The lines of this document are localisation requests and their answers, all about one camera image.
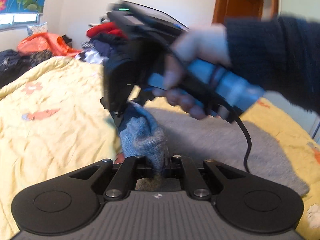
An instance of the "gray fabric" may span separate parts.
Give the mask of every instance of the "gray fabric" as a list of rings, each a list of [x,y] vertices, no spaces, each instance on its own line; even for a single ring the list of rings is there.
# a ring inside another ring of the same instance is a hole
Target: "gray fabric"
[[[305,195],[309,191],[308,185],[295,174],[277,141],[250,122],[244,122],[244,125],[252,139],[248,159],[250,172]],[[156,169],[155,180],[138,181],[139,190],[179,190],[177,181],[162,180],[160,176],[164,156],[168,154],[189,156],[196,163],[215,159],[244,170],[247,142],[236,123],[229,124],[213,117],[198,121],[186,114],[144,109],[131,102],[124,113],[119,134],[124,157],[146,155]]]
[[[214,159],[244,171],[246,139],[236,123],[214,117],[198,121],[186,114],[148,108],[165,131],[171,155],[191,157],[195,162]],[[291,163],[278,142],[253,123],[244,122],[251,139],[248,159],[250,172],[261,178],[288,186],[299,195],[309,191],[308,185],[293,171]]]

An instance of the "gray ribbed panel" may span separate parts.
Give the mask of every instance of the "gray ribbed panel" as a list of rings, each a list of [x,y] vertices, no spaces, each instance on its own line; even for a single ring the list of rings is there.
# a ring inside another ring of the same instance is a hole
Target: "gray ribbed panel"
[[[290,231],[256,236],[224,222],[209,202],[189,198],[184,191],[133,191],[109,202],[90,225],[64,236],[34,236],[21,232],[14,240],[302,240]]]

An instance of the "yellow bedspread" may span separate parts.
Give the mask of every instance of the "yellow bedspread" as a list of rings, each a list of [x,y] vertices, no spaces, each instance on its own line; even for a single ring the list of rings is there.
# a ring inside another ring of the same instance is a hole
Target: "yellow bedspread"
[[[25,187],[103,158],[116,158],[119,139],[100,104],[102,68],[54,57],[0,90],[0,240],[18,232],[13,197]],[[163,98],[149,106],[181,111]],[[242,118],[274,136],[297,175],[310,186],[298,231],[320,239],[317,145],[287,114],[262,99]]]

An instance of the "dark sweater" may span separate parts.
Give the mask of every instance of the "dark sweater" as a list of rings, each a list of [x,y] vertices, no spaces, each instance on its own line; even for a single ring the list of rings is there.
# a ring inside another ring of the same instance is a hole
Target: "dark sweater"
[[[280,17],[228,20],[233,72],[320,114],[320,24]]]

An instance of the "human hand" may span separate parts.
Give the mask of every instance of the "human hand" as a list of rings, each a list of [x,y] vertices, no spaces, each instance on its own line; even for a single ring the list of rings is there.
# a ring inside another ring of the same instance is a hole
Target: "human hand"
[[[196,58],[231,66],[228,52],[227,30],[221,24],[213,24],[206,28],[193,29],[179,37],[172,49],[184,62],[191,62]],[[164,86],[168,91],[155,88],[153,94],[156,97],[164,96],[170,105],[180,105],[181,108],[195,119],[206,117],[204,110],[195,104],[195,99],[188,94],[181,94],[179,89],[174,88],[183,78],[184,70],[172,56],[167,56],[164,72]]]

